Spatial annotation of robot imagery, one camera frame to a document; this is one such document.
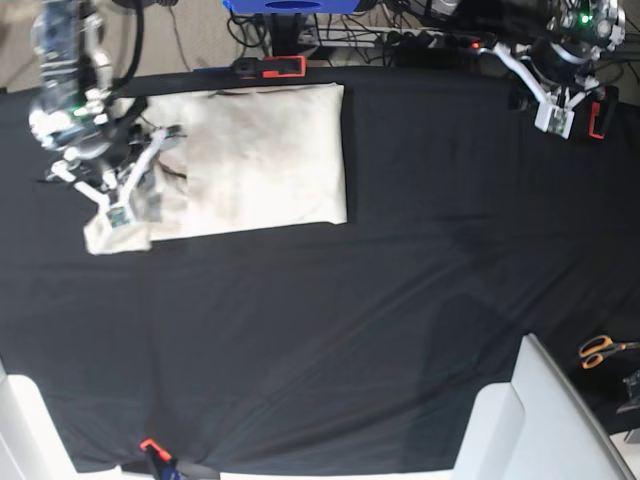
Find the scissors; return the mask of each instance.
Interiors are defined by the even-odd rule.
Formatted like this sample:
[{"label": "scissors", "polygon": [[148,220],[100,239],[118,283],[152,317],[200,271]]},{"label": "scissors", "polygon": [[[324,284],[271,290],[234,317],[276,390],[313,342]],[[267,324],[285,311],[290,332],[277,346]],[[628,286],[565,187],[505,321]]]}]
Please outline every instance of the scissors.
[{"label": "scissors", "polygon": [[578,353],[582,358],[582,368],[588,370],[597,367],[616,353],[633,348],[640,348],[640,342],[618,343],[608,335],[598,335],[580,347]]}]

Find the floor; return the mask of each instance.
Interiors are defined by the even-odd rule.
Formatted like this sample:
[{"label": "floor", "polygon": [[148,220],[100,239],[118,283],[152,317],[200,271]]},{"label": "floor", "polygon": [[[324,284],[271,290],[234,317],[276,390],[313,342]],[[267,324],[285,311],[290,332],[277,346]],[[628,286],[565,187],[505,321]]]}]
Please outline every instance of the floor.
[{"label": "floor", "polygon": [[[105,17],[104,46],[111,54],[116,74],[122,74],[131,55],[135,19],[123,14],[111,0],[96,0]],[[30,41],[33,20],[41,0],[0,0],[0,86],[9,91],[38,84],[38,66]],[[627,15],[640,24],[640,2],[623,0]],[[226,29],[228,12],[222,0],[181,0],[174,8],[186,62],[190,68],[229,65],[241,52]],[[145,10],[146,32],[138,75],[185,71],[176,44],[173,19],[166,8],[156,5]],[[640,105],[640,84],[627,68],[618,82],[623,101]],[[602,71],[602,79],[616,74],[614,68]]]}]

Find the blue container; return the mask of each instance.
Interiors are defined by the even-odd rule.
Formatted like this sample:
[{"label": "blue container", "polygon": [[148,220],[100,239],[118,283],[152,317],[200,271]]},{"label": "blue container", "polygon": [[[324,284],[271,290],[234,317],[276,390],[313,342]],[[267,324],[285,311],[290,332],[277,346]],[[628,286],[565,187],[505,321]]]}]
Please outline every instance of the blue container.
[{"label": "blue container", "polygon": [[224,0],[238,14],[353,13],[359,0]]}]

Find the white cloth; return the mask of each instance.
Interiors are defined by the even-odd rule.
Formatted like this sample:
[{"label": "white cloth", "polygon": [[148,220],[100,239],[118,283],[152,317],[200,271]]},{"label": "white cloth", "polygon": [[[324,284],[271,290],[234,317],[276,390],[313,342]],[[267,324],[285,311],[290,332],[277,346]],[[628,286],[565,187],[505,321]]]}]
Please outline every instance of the white cloth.
[{"label": "white cloth", "polygon": [[344,87],[190,92],[150,99],[144,118],[186,138],[156,165],[160,222],[85,227],[94,254],[149,250],[157,240],[347,221],[340,112]]}]

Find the black tablecloth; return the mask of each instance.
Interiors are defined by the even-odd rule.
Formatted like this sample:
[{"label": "black tablecloth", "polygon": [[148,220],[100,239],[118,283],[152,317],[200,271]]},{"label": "black tablecloth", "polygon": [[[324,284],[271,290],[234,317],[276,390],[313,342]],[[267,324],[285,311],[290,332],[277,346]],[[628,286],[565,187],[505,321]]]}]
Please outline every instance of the black tablecloth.
[{"label": "black tablecloth", "polygon": [[[34,379],[77,467],[139,460],[153,436],[219,470],[451,468],[476,393],[535,332],[609,431],[633,354],[591,372],[577,346],[640,338],[640,111],[602,142],[542,134],[504,83],[374,68],[346,86],[350,222],[91,257],[93,205],[36,183],[33,92],[0,98],[0,356]],[[237,86],[137,80],[131,94]]]}]

